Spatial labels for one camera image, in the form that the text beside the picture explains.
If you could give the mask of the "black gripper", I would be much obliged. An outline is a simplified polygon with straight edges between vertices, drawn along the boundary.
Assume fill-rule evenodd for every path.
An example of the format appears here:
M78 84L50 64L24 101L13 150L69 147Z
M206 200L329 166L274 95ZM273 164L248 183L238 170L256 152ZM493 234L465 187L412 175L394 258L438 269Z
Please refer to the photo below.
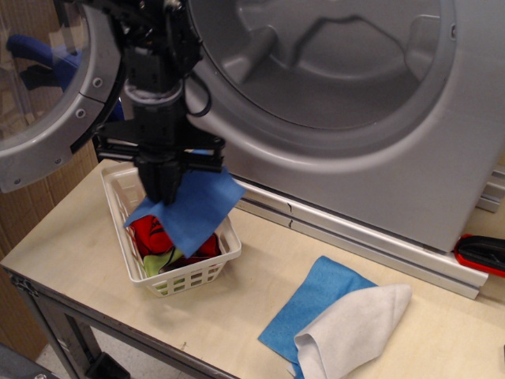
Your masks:
M127 88L133 118L107 122L95 128L102 139L102 156L134 161L148 198L153 202L173 204L181 183L182 170L220 172L225 141L196 128L188 119L184 90L147 92ZM162 165L162 190L159 168Z

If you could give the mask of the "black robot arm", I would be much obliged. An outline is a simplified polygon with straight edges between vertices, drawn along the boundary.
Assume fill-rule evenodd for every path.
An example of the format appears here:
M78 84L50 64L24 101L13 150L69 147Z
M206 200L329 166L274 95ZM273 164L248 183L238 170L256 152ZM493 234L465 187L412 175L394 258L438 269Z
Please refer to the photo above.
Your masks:
M210 110L208 99L192 111L185 82L193 80L209 93L195 73L203 58L186 1L78 1L82 10L96 9L110 22L121 55L117 79L133 103L133 118L107 122L101 115L72 146L94 137L99 157L131 161L148 198L166 205L176 200L186 171L221 172L225 141L197 129L189 120Z

